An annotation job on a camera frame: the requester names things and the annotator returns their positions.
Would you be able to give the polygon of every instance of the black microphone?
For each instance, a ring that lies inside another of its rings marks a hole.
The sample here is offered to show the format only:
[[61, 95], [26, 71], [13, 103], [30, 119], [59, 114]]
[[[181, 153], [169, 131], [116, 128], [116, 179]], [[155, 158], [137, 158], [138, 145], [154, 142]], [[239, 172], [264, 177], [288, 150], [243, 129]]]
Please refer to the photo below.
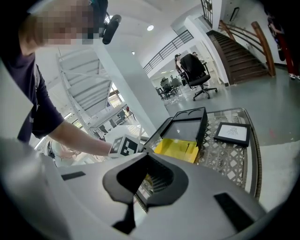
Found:
[[110, 42], [112, 41], [112, 38], [119, 26], [119, 24], [121, 23], [122, 17], [120, 15], [114, 15], [110, 22], [108, 23], [104, 35], [103, 35], [103, 39], [102, 42], [107, 45], [110, 44]]

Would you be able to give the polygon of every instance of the navy shirt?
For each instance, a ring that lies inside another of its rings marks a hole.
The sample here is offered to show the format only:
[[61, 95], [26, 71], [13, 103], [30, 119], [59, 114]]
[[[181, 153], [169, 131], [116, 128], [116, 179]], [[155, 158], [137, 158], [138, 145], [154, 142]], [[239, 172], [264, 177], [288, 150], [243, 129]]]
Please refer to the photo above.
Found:
[[31, 133], [37, 138], [46, 136], [64, 119], [49, 99], [45, 81], [39, 70], [37, 72], [40, 81], [36, 88], [34, 76], [35, 54], [22, 55], [17, 29], [12, 35], [7, 35], [7, 38], [9, 39], [9, 46], [6, 46], [6, 51], [1, 52], [2, 61], [16, 84], [33, 103], [33, 108], [18, 135], [19, 140], [28, 143]]

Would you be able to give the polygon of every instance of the red object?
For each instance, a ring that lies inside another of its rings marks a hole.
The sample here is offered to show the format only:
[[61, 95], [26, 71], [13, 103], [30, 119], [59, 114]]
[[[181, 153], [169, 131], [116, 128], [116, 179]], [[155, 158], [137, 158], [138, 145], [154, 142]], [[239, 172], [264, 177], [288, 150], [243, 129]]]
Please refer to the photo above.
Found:
[[292, 59], [291, 52], [290, 52], [290, 49], [288, 48], [288, 45], [286, 43], [284, 35], [278, 33], [277, 38], [279, 40], [279, 45], [281, 46], [282, 51], [285, 54], [285, 60], [286, 60], [286, 64], [287, 64], [287, 71], [290, 74], [294, 74], [296, 76], [299, 76], [299, 69], [298, 69], [299, 63], [296, 60]]

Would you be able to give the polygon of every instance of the person's arm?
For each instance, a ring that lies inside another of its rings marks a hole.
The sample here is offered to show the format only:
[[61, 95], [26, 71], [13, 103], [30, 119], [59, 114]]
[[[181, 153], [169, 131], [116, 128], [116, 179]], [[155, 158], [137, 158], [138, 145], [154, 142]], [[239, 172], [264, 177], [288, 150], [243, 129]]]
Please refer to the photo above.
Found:
[[107, 156], [111, 144], [94, 139], [74, 125], [64, 121], [49, 98], [45, 81], [40, 72], [39, 76], [40, 83], [37, 89], [39, 107], [34, 117], [32, 133], [37, 138], [49, 135], [57, 142], [73, 150]]
[[274, 26], [274, 24], [270, 23], [270, 26], [271, 26], [271, 28], [273, 29], [274, 32], [280, 33], [280, 34], [284, 34], [283, 31], [280, 31], [280, 30], [276, 29], [276, 27]]
[[107, 156], [111, 144], [94, 139], [66, 121], [62, 122], [49, 136], [64, 146], [92, 155]]

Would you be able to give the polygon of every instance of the wooden handrail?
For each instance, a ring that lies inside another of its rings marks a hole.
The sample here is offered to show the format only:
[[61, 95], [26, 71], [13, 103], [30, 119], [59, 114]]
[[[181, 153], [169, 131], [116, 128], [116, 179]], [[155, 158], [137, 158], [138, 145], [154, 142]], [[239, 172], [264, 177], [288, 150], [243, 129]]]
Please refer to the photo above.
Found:
[[255, 43], [257, 43], [259, 46], [261, 46], [261, 43], [260, 43], [260, 42], [256, 41], [254, 38], [252, 38], [252, 37], [246, 35], [245, 33], [242, 33], [242, 32], [240, 32], [240, 31], [237, 31], [237, 30], [231, 29], [231, 28], [228, 28], [228, 29], [230, 29], [231, 31], [238, 32], [238, 33], [241, 34], [241, 35], [244, 35], [245, 37], [251, 39], [252, 41], [254, 41]]
[[267, 39], [260, 27], [260, 25], [258, 24], [258, 22], [253, 22], [251, 23], [251, 26], [253, 27], [259, 41], [261, 42], [262, 44], [262, 49], [264, 51], [264, 55], [266, 56], [266, 59], [267, 59], [267, 65], [268, 65], [268, 68], [269, 68], [269, 74], [271, 76], [276, 76], [276, 71], [275, 71], [275, 64], [274, 64], [274, 60], [273, 60], [273, 56], [272, 56], [272, 53], [271, 53], [271, 49], [270, 49], [270, 46], [267, 42]]
[[224, 29], [224, 31], [228, 34], [228, 36], [235, 41], [233, 34], [230, 32], [230, 30], [228, 29], [227, 25], [223, 22], [223, 20], [220, 20], [220, 25], [222, 26], [222, 28]]
[[245, 39], [245, 38], [243, 38], [243, 37], [241, 37], [241, 36], [235, 34], [234, 32], [233, 32], [232, 34], [235, 35], [235, 36], [237, 36], [237, 37], [239, 37], [240, 39], [243, 39], [245, 42], [249, 43], [251, 46], [255, 47], [258, 51], [260, 51], [263, 55], [265, 55], [264, 52], [263, 52], [261, 49], [259, 49], [259, 48], [258, 48], [257, 46], [255, 46], [253, 43], [249, 42], [247, 39]]
[[245, 31], [245, 32], [247, 32], [247, 33], [251, 34], [252, 36], [254, 36], [254, 37], [258, 38], [258, 36], [257, 36], [256, 34], [254, 34], [254, 33], [250, 32], [250, 31], [248, 31], [248, 30], [242, 29], [242, 28], [240, 28], [240, 27], [237, 27], [237, 26], [234, 26], [234, 25], [231, 25], [231, 24], [226, 24], [226, 25], [227, 25], [227, 26], [230, 26], [230, 27], [237, 28], [237, 29], [239, 29], [239, 30], [242, 30], [242, 31]]

